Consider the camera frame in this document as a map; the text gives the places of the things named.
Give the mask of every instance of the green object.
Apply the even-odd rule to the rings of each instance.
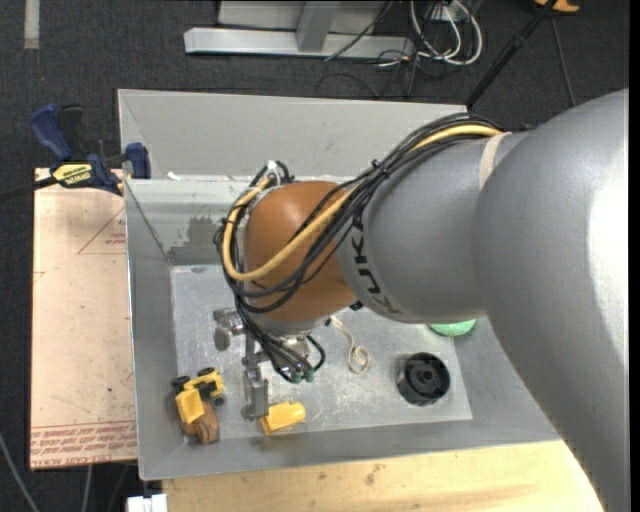
[[[441,336],[462,336],[467,334],[476,325],[476,320],[471,319],[455,324],[429,324],[429,328]]]

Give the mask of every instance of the clamp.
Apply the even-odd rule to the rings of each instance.
[[[220,395],[224,391],[222,376],[215,368],[203,368],[194,379],[188,375],[171,381],[176,391],[176,406],[180,415],[182,431],[195,435],[203,444],[215,442],[220,437],[218,416],[210,403],[224,404]]]
[[[131,162],[133,168],[129,177],[151,177],[148,152],[138,142],[129,144],[124,153],[111,158],[88,153],[83,140],[82,108],[79,105],[58,108],[49,104],[31,116],[29,125],[40,144],[51,149],[57,160],[49,168],[48,178],[1,193],[0,201],[56,184],[65,188],[96,188],[123,195],[122,180],[109,167],[125,161]]]

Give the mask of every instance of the black cable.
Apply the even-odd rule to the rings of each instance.
[[[124,482],[124,477],[127,476],[127,472],[131,466],[125,466],[122,472],[120,473],[120,477],[116,482],[115,487],[113,488],[113,494],[109,499],[109,504],[107,505],[106,511],[111,512],[113,510],[113,506],[116,504],[116,500],[118,499],[118,493],[120,492],[120,488],[122,487],[122,483]]]
[[[540,10],[538,14],[527,23],[521,30],[519,30],[512,38],[511,41],[507,44],[505,48],[503,48],[502,52],[495,60],[495,62],[489,68],[486,75],[480,80],[478,85],[473,89],[469,97],[467,98],[466,105],[471,110],[476,101],[484,94],[487,88],[491,85],[491,83],[498,76],[500,71],[507,65],[507,63],[511,60],[511,58],[516,54],[516,52],[524,46],[527,42],[527,39],[531,37],[533,31],[536,27],[542,22],[542,19],[547,15],[549,10],[551,10],[558,0],[547,0],[547,3],[544,4],[543,8]]]
[[[413,56],[413,62],[411,64],[411,71],[409,74],[409,84],[407,85],[406,89],[405,89],[405,97],[409,98],[411,97],[411,93],[413,92],[413,84],[415,82],[415,77],[416,77],[416,66],[418,65],[418,52],[416,51],[414,53]]]
[[[422,44],[422,46],[424,48],[426,48],[427,50],[429,50],[429,46],[431,46],[432,48],[436,47],[436,41],[434,40],[433,45],[431,43],[429,43],[429,41],[426,38],[425,32],[427,30],[428,25],[431,24],[431,22],[433,21],[433,15],[434,15],[434,11],[436,9],[436,6],[440,9],[440,13],[439,15],[442,16],[442,3],[436,3],[436,2],[432,2],[431,5],[429,6],[429,10],[424,13],[422,15],[422,29],[420,31],[416,30],[416,27],[413,25],[413,22],[411,21],[411,13],[409,13],[409,27],[411,28],[411,30],[413,31],[413,33],[418,37],[420,43]],[[413,5],[410,3],[409,4],[409,9],[413,9]],[[439,28],[440,26],[438,25],[438,27],[436,27],[436,38],[439,32]],[[418,44],[415,43],[414,41],[414,46],[416,48],[416,53],[418,51]],[[444,61],[444,56],[434,56],[433,60],[435,61]]]
[[[335,188],[333,188],[329,192],[327,192],[325,194],[325,196],[320,200],[320,202],[315,206],[315,208],[311,211],[311,213],[307,216],[307,218],[304,220],[304,222],[302,224],[300,224],[300,227],[296,230],[296,232],[291,236],[291,238],[289,238],[289,242],[291,242],[295,237],[297,237],[300,233],[302,233],[309,226],[309,224],[311,224],[313,219],[315,219],[318,216],[318,214],[322,211],[322,209],[327,204],[327,202],[334,195],[336,195],[340,190],[344,190],[349,185],[353,185],[354,183],[364,179],[365,177],[366,177],[366,175],[365,176],[361,175],[361,176],[358,176],[357,178],[354,178],[352,180],[346,181],[344,183],[340,183]]]
[[[20,491],[22,491],[22,496],[24,497],[26,502],[29,504],[29,507],[31,507],[31,510],[33,512],[40,512],[38,505],[36,505],[35,501],[33,501],[33,497],[31,496],[31,493],[27,489],[27,486],[24,483],[24,480],[20,476],[20,472],[18,471],[18,468],[16,467],[15,463],[13,462],[13,459],[11,458],[11,454],[9,453],[9,448],[4,442],[4,437],[2,436],[2,432],[0,432],[0,451],[2,451],[4,458],[7,461],[7,464],[9,466],[9,469],[11,470],[11,474],[13,475],[13,478],[18,484]]]
[[[355,82],[358,82],[362,87],[364,87],[367,91],[369,91],[371,93],[371,95],[379,100],[380,99],[380,94],[373,88],[371,87],[371,85],[369,85],[367,82],[365,82],[362,78],[352,74],[352,73],[330,73],[328,75],[323,76],[320,80],[318,80],[316,82],[316,85],[313,88],[313,94],[314,96],[318,96],[318,90],[320,89],[320,86],[329,78],[332,78],[334,76],[341,76],[344,78],[350,78],[351,80],[354,80]]]
[[[87,469],[87,479],[84,483],[84,493],[82,495],[82,508],[81,512],[87,512],[89,509],[89,494],[91,493],[91,480],[93,477],[93,466],[90,465]]]
[[[558,26],[556,25],[556,19],[551,16],[551,26],[553,27],[553,35],[556,39],[556,46],[558,47],[558,54],[560,55],[560,64],[562,66],[562,74],[564,75],[564,82],[567,85],[569,91],[569,99],[571,100],[571,106],[575,107],[576,97],[573,95],[573,88],[571,87],[571,80],[569,79],[569,71],[567,70],[567,62],[564,58],[564,51],[562,51],[562,44],[560,43],[560,34],[558,33]]]
[[[277,373],[279,373],[285,380],[287,380],[288,382],[294,382],[292,378],[293,372],[303,371],[303,367],[306,367],[306,369],[309,371],[313,370],[311,363],[309,363],[306,358],[300,356],[297,352],[290,349],[289,347],[286,347],[281,340],[276,340],[262,331],[262,329],[260,329],[251,320],[238,297],[236,297],[236,309],[238,310],[238,314],[240,315],[240,318],[243,322],[243,325],[247,329],[247,332],[251,336],[253,336],[253,338],[260,344],[264,354],[271,361],[273,369]],[[288,376],[286,374],[280,364],[276,362],[276,356],[289,364],[290,372],[292,375]]]
[[[56,180],[53,176],[49,176],[48,178],[34,181],[33,183],[29,183],[28,185],[23,185],[12,190],[7,190],[6,192],[2,192],[0,194],[0,203],[9,201],[10,199],[13,199],[15,197],[30,194],[31,192],[35,192],[36,190],[40,190],[41,188],[50,187],[51,185],[55,185],[56,183],[58,183],[58,180]]]
[[[412,134],[410,134],[405,139],[405,141],[403,141],[403,143],[400,144],[399,148],[392,151],[385,158],[385,160],[383,160],[381,164],[378,164],[380,167],[387,166],[388,169],[385,169],[384,172],[378,173],[378,175],[373,180],[371,179],[371,173],[372,173],[371,168],[365,171],[365,173],[363,173],[363,176],[367,176],[367,178],[365,179],[364,182],[361,182],[356,187],[356,189],[360,189],[360,190],[357,190],[357,193],[352,194],[352,197],[350,197],[349,200],[345,202],[345,205],[343,206],[343,211],[340,213],[340,215],[334,216],[334,218],[331,220],[327,228],[323,230],[321,235],[312,245],[303,263],[299,266],[298,269],[296,269],[296,271],[294,271],[286,279],[276,284],[275,286],[272,286],[271,288],[268,288],[268,289],[262,289],[259,291],[246,291],[243,289],[242,286],[239,286],[238,284],[234,283],[233,280],[227,279],[230,286],[234,290],[234,293],[236,295],[244,296],[248,298],[266,297],[268,295],[272,295],[274,293],[284,291],[286,287],[289,285],[289,283],[291,283],[292,281],[295,281],[294,286],[290,287],[286,291],[284,296],[280,297],[278,301],[270,304],[267,307],[260,308],[260,307],[255,307],[251,305],[246,305],[247,308],[250,310],[250,312],[256,313],[256,314],[273,311],[277,307],[280,307],[287,300],[289,300],[293,296],[293,294],[295,294],[295,291],[302,284],[301,278],[304,276],[309,265],[313,263],[313,261],[315,261],[315,259],[322,253],[322,251],[324,251],[328,243],[331,240],[333,240],[333,238],[338,234],[339,230],[342,229],[342,227],[346,223],[346,220],[351,215],[353,215],[358,208],[362,207],[362,205],[366,201],[368,201],[368,199],[370,199],[371,195],[373,194],[375,189],[377,189],[381,181],[386,179],[386,177],[391,173],[397,171],[397,169],[392,169],[391,167],[393,166],[404,167],[405,165],[411,164],[417,158],[423,158],[425,154],[433,154],[434,152],[440,151],[444,149],[444,147],[446,147],[446,144],[436,143],[427,147],[424,150],[423,148],[421,148],[413,152],[413,154],[407,156],[407,153],[415,145],[417,145],[421,140],[424,139],[425,134],[438,131],[439,129],[442,129],[444,127],[452,127],[458,124],[468,124],[470,121],[473,121],[476,124],[497,128],[493,123],[490,123],[484,120],[483,118],[480,118],[479,116],[470,116],[468,114],[456,114],[453,116],[448,116],[447,118],[440,119],[437,122],[432,123],[431,125],[427,125],[426,127],[422,127],[418,130],[415,130]],[[458,141],[457,138],[450,140],[450,142],[452,143],[457,141]]]
[[[313,274],[311,274],[309,277],[307,277],[304,281],[302,281],[302,284],[307,284],[309,281],[312,281],[319,273],[320,271],[325,267],[325,265],[329,262],[329,260],[331,259],[331,256],[333,256],[336,251],[340,248],[340,246],[344,243],[344,241],[347,239],[347,236],[349,236],[349,233],[351,233],[351,229],[353,228],[353,225],[349,226],[347,229],[345,229],[344,234],[342,235],[342,237],[340,238],[340,240],[338,240],[338,243],[336,243],[333,246],[333,249],[331,249],[331,251],[329,252],[329,254],[327,254],[327,256],[325,257],[324,261],[322,263],[320,263],[320,265],[318,265],[318,268],[315,269],[313,271]]]
[[[318,361],[318,363],[313,367],[313,371],[317,372],[322,365],[324,364],[324,362],[327,359],[327,354],[324,351],[324,348],[322,348],[322,345],[320,345],[320,343],[318,343],[313,336],[311,336],[310,334],[307,334],[307,340],[309,340],[309,343],[311,343],[316,350],[318,351],[318,353],[320,354],[320,361]]]
[[[360,32],[349,44],[347,44],[346,46],[343,46],[342,48],[340,48],[337,52],[335,52],[333,55],[331,55],[330,57],[327,57],[325,59],[325,61],[330,61],[333,60],[335,58],[340,57],[342,54],[344,54],[345,52],[349,51],[351,48],[353,48],[358,41],[360,41],[360,39],[362,39],[367,32],[369,32],[369,30],[371,30],[373,27],[375,27],[384,17],[385,14],[387,14],[387,12],[389,11],[389,9],[391,8],[391,6],[393,5],[392,1],[388,1],[384,7],[381,9],[380,13],[378,14],[378,16],[376,16],[376,18],[369,23],[369,25],[367,25],[364,30],[362,30],[362,32]]]
[[[260,169],[258,173],[253,177],[251,182],[249,183],[249,188],[255,187],[260,181],[260,178],[262,178],[268,170],[269,170],[269,167],[266,165],[262,169]]]

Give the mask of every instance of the white wire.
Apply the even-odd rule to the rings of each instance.
[[[2,432],[0,432],[0,448],[2,448],[2,453],[4,453],[4,458],[6,459],[7,464],[9,465],[9,469],[11,470],[11,473],[13,473],[13,478],[16,480],[18,487],[20,487],[20,490],[22,491],[22,495],[24,496],[24,499],[27,500],[27,503],[29,503],[29,506],[31,507],[31,510],[33,510],[33,512],[40,512],[40,509],[36,505],[35,501],[33,501],[31,494],[29,494],[29,491],[27,490],[27,486],[25,485],[24,481],[20,477],[20,473],[18,473],[18,469],[16,468],[16,465],[13,463],[13,460],[11,459],[11,454],[9,454],[9,449],[7,448],[7,445],[4,443],[4,437],[2,437]]]
[[[441,5],[441,8],[444,9],[445,15],[447,16],[447,18],[449,18],[448,23],[449,25],[451,25],[456,35],[456,41],[457,41],[456,49],[454,51],[447,51],[447,52],[441,53],[441,52],[438,52],[426,39],[422,38],[422,42],[431,53],[428,53],[428,52],[417,52],[417,53],[420,57],[427,58],[427,59],[434,59],[434,60],[443,60],[446,63],[451,64],[453,66],[468,66],[469,64],[473,64],[476,60],[478,60],[478,58],[480,57],[480,54],[482,53],[482,47],[483,47],[482,31],[480,30],[480,25],[478,25],[478,22],[476,21],[475,17],[471,15],[471,13],[465,7],[465,5],[462,4],[459,0],[454,0],[454,3],[459,9],[461,9],[467,15],[469,21],[471,22],[471,26],[473,27],[473,33],[477,41],[475,53],[466,60],[456,60],[454,58],[456,55],[458,55],[458,53],[460,53],[460,50],[462,48],[462,35],[460,34],[460,31],[458,30],[456,23],[453,21],[453,17],[451,16],[449,7],[445,5]],[[413,27],[418,32],[418,34],[421,34],[422,31],[420,30],[418,18],[416,16],[414,1],[411,2],[410,12],[411,12],[411,21],[412,21]]]
[[[338,329],[351,344],[349,347],[349,354],[347,355],[347,364],[349,365],[349,369],[358,375],[366,372],[367,368],[369,368],[369,364],[371,363],[371,354],[369,351],[365,347],[356,346],[356,340],[353,337],[353,334],[351,334],[351,331],[347,329],[335,316],[329,317],[329,320],[331,321],[331,325]]]
[[[462,35],[460,35],[458,26],[456,25],[455,21],[453,21],[453,18],[451,17],[449,6],[444,4],[440,4],[440,6],[441,6],[440,8],[444,10],[444,13],[447,15],[447,18],[449,18],[449,25],[451,25],[451,28],[453,29],[453,32],[456,35],[456,49],[453,50],[451,54],[448,54],[446,56],[445,60],[448,61],[449,59],[452,59],[453,57],[458,55],[458,53],[460,53],[460,50],[462,49]]]
[[[418,23],[418,17],[416,16],[416,3],[414,0],[411,0],[411,4],[410,4],[410,13],[411,13],[411,22],[413,23],[413,28],[415,29],[415,31],[418,34],[422,34],[422,29],[420,28],[420,23]],[[437,51],[433,46],[431,46],[431,44],[429,43],[429,41],[427,41],[424,37],[421,38],[422,42],[424,43],[424,45],[429,49],[429,51],[433,54],[433,55],[429,55],[425,52],[425,55],[429,55],[429,57],[431,58],[443,58],[444,55],[442,53],[440,53],[439,51]]]
[[[280,166],[274,160],[269,160],[267,162],[267,169],[269,170],[269,172],[267,173],[267,177],[273,176],[276,179],[276,183],[277,183],[276,186],[278,187],[280,186],[280,183],[281,183],[280,173],[278,172],[279,168]]]
[[[447,62],[449,64],[453,64],[454,66],[468,66],[469,64],[473,64],[476,60],[478,60],[478,57],[480,57],[480,54],[482,53],[482,44],[483,44],[482,30],[480,30],[480,25],[478,25],[476,18],[471,15],[471,13],[469,12],[469,9],[467,9],[459,0],[454,0],[454,2],[458,6],[458,8],[461,9],[467,15],[467,17],[469,18],[469,21],[471,21],[471,25],[473,26],[473,32],[476,35],[476,39],[477,39],[476,52],[467,60],[463,60],[463,61],[447,60]]]

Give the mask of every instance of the blue clamp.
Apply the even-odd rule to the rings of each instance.
[[[148,180],[151,178],[151,163],[149,162],[149,154],[139,142],[132,142],[124,150],[125,155],[131,162],[133,167],[133,177]]]
[[[59,161],[71,158],[73,151],[56,122],[56,105],[51,103],[38,110],[31,116],[29,125],[40,144],[53,151]]]
[[[81,119],[82,109],[78,105],[58,110],[52,103],[38,110],[29,120],[38,141],[51,149],[58,159],[49,170],[55,181],[66,188],[92,187],[120,195],[121,187],[118,185],[121,180],[109,166],[126,160],[133,166],[133,177],[151,177],[148,152],[139,142],[129,144],[125,153],[113,158],[103,160],[96,153],[84,156]]]

